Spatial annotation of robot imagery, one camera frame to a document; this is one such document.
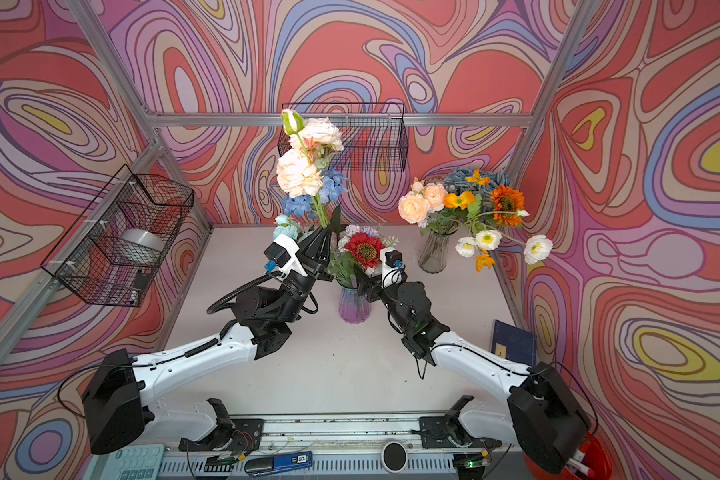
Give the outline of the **red flower stem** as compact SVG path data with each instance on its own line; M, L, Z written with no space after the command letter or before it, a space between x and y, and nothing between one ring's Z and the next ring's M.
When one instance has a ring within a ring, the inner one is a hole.
M340 251L337 246L330 260L329 273L341 286L355 288L360 273L368 277L378 274L383 248L380 240L356 234L350 239L346 251Z

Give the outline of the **purple glass vase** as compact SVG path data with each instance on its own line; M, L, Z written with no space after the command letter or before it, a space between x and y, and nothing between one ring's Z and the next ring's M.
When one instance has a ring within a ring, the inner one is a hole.
M358 293L356 288L341 286L339 298L339 316L348 324L361 324L371 314L371 304Z

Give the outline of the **clear ribbed glass vase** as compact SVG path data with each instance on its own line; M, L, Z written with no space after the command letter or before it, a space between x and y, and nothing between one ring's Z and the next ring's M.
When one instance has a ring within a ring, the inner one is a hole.
M426 273L437 274L447 266L447 249L452 233L430 232L418 258L419 267Z

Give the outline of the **blue hydrangea flower stem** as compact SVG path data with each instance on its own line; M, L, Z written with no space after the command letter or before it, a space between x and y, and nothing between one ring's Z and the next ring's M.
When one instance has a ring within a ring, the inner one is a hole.
M323 186L318 192L322 206L338 202L342 194L348 191L349 178L335 169L327 169L322 173ZM304 194L295 198L286 196L282 201L283 213L291 217L317 219L318 212L310 195Z

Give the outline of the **pale pink rose stem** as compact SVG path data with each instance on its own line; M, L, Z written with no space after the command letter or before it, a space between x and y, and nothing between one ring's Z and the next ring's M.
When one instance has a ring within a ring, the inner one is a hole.
M340 130L327 118L306 119L292 109L281 111L283 133L288 150L279 156L276 180L291 198L310 195L317 208L317 221L323 227L330 223L326 205L318 192L323 186L322 173L330 167L335 154L344 150Z

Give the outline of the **yellow orange poppy stem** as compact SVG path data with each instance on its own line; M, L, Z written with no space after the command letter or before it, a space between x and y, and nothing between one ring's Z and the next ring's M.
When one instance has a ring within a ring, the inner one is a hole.
M465 232L464 236L468 235L468 229L465 223L470 213L486 213L492 211L493 208L494 205L491 198L489 201L484 202L480 195L474 195L469 191L459 196L447 192L445 197L446 217L454 224L456 230L462 229Z

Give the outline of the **dusty blue rose bunch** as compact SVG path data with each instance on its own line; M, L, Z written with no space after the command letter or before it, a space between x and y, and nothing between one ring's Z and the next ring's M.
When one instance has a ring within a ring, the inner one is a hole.
M504 172L481 171L467 167L454 168L445 176L443 183L448 193L459 196L469 191L474 195L480 195L484 202L490 200L491 193L500 185L512 186L510 176Z

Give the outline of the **white flower spray stem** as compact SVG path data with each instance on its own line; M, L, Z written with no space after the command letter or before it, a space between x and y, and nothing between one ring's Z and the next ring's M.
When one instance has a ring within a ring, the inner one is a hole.
M534 265L546 260L554 250L553 241L545 235L534 235L526 240L521 240L516 234L510 234L508 229L502 229L499 222L494 219L497 215L502 221L522 221L529 213L525 210L515 211L490 211L481 214L470 213L465 225L468 235L457 240L456 252L464 258L472 258L475 261L477 272L492 269L496 265L493 257L502 242L510 242L513 245L522 247L522 256L526 265Z

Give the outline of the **orange gerbera flower stem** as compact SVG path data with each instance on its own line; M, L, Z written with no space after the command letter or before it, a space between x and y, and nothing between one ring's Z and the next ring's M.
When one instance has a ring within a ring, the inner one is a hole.
M523 217L519 214L525 210L525 197L522 192L499 185L491 192L491 201L494 205L493 219L497 225L514 228L522 223Z

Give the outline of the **small pink flower sprigs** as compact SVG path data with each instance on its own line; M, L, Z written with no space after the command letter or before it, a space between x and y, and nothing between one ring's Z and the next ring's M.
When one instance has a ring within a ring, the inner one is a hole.
M338 236L338 249L340 251L346 251L350 239L356 234L366 234L371 238L376 238L381 241L384 248L395 247L399 242L397 237L384 236L372 226L350 224Z

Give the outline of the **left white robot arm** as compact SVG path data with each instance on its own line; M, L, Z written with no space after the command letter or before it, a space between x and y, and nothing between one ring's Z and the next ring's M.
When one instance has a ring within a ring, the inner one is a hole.
M209 398L198 406L171 408L166 394L199 378L277 352L290 326L306 313L317 281L329 281L333 231L318 227L296 241L281 234L265 249L264 275L223 296L210 315L228 309L221 330L171 350L131 356L124 349L97 365L81 395L90 451L113 453L152 435L176 440L185 452L227 447L239 429L224 403Z

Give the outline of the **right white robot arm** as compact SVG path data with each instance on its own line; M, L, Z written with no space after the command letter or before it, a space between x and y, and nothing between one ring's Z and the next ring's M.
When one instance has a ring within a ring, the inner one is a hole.
M361 274L358 291L385 306L390 325L416 360L459 374L506 405L500 413L484 411L464 395L428 439L463 448L482 439L507 442L544 471L563 472L591 422L552 365L512 362L466 341L432 315L423 284L408 281L401 269Z

